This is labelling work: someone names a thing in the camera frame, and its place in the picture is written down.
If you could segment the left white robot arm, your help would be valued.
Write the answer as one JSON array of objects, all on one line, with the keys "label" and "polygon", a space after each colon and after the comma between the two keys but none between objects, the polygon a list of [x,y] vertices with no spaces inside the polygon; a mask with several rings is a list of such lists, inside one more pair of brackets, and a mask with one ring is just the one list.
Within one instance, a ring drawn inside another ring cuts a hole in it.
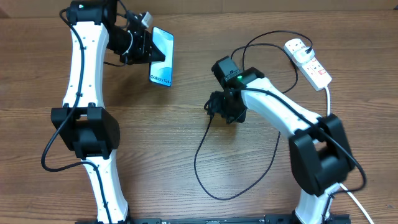
[{"label": "left white robot arm", "polygon": [[174,36],[153,26],[148,12],[127,11],[126,25],[116,24],[119,1],[72,1],[60,11],[70,28],[72,61],[62,106],[51,110],[55,136],[73,151],[90,178],[96,200],[96,223],[132,223],[116,165],[118,121],[103,99],[105,53],[119,56],[120,66],[148,64],[151,82],[170,86]]}]

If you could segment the blue Samsung Galaxy smartphone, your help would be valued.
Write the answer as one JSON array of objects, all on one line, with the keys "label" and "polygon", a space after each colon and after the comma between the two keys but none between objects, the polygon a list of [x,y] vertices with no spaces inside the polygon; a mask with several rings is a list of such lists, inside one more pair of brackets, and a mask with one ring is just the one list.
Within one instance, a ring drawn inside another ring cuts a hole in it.
[{"label": "blue Samsung Galaxy smartphone", "polygon": [[154,27],[152,43],[149,80],[170,87],[174,64],[174,36],[159,27]]}]

